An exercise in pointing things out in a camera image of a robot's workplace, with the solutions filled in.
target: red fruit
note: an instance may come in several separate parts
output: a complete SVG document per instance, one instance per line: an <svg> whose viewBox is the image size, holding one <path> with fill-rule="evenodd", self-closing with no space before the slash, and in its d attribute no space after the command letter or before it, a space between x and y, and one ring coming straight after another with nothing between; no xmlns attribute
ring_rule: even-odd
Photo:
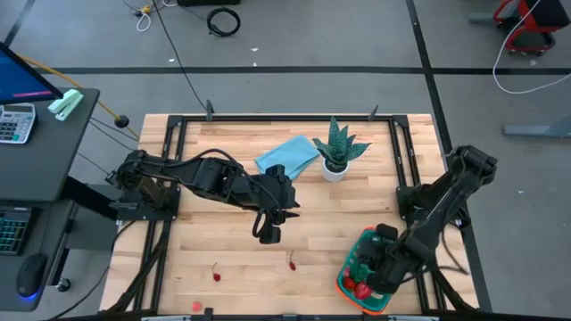
<svg viewBox="0 0 571 321"><path fill-rule="evenodd" d="M294 255L294 251L289 254L289 269L295 271L295 263L292 262L292 255Z"/></svg>
<svg viewBox="0 0 571 321"><path fill-rule="evenodd" d="M359 282L355 288L355 298L365 300L373 293L373 289L369 288L365 283Z"/></svg>
<svg viewBox="0 0 571 321"><path fill-rule="evenodd" d="M203 309L201 302L193 302L193 312L200 312Z"/></svg>
<svg viewBox="0 0 571 321"><path fill-rule="evenodd" d="M357 284L355 283L355 281L353 281L353 279L351 279L350 277L344 277L343 278L343 287L346 290L355 290L355 286L357 286Z"/></svg>
<svg viewBox="0 0 571 321"><path fill-rule="evenodd" d="M216 282L220 281L220 274L214 273L214 267L216 267L217 264L218 264L218 263L214 263L214 265L213 265L212 268L211 268L212 278L213 278L214 281L216 281Z"/></svg>

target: monitor screen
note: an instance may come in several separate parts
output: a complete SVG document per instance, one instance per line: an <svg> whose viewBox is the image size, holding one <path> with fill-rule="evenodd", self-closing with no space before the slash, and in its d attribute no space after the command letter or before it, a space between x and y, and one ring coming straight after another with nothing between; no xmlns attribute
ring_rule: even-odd
<svg viewBox="0 0 571 321"><path fill-rule="evenodd" d="M52 100L61 93L0 44L0 104Z"/></svg>

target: keyboard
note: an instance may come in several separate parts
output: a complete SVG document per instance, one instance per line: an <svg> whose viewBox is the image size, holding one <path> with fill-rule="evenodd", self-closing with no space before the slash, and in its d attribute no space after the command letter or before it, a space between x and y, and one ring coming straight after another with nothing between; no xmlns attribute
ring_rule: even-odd
<svg viewBox="0 0 571 321"><path fill-rule="evenodd" d="M0 255L20 255L33 214L32 208L0 206Z"/></svg>

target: blue towel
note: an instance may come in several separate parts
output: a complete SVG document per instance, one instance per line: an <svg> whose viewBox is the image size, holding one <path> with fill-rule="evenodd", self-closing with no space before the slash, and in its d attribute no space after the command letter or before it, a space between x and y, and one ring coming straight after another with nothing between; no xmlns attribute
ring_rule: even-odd
<svg viewBox="0 0 571 321"><path fill-rule="evenodd" d="M266 173L266 169L274 165L284 165L285 174L294 180L318 156L318 150L305 136L296 136L261 155L255 161L261 174Z"/></svg>

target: toy basket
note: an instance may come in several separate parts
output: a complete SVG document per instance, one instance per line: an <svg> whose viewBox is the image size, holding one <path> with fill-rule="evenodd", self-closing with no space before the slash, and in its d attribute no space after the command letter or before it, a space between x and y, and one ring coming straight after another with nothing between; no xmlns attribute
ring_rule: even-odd
<svg viewBox="0 0 571 321"><path fill-rule="evenodd" d="M335 284L337 291L345 299L347 299L353 306L360 309L364 313L367 313L367 314L373 315L373 316L383 313L383 310L385 309L385 307L388 304L389 300L391 299L392 295L386 294L386 293L374 293L374 295L369 296L365 300L359 300L359 299L355 298L355 296L353 295L353 293L350 290L347 290L343 287L343 271L347 267L350 267L350 269L351 269L351 267L354 267L355 264L358 264L358 262L356 262L355 252L356 252L356 250L359 249L359 244L362 241L364 241L368 238L372 238L375 235L377 235L377 234L375 233L375 228L372 226L367 227L363 230L363 232L361 233L361 235L359 237L359 240L355 243L355 245L353 245L353 247L349 251L349 255L347 255L347 258L345 259L344 264L341 266L341 270L339 271L339 274L337 275L337 280L336 280L336 284Z"/></svg>

